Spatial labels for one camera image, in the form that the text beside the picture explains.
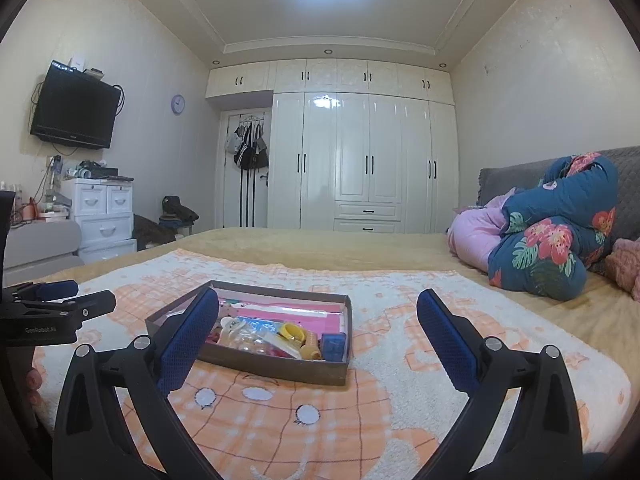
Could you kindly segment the left hand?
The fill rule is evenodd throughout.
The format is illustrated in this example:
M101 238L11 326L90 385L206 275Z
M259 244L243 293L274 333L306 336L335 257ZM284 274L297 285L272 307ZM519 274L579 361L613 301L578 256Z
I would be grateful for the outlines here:
M32 367L25 378L26 393L25 398L32 406L38 406L41 404L41 396L39 389L42 386L42 377L35 367Z

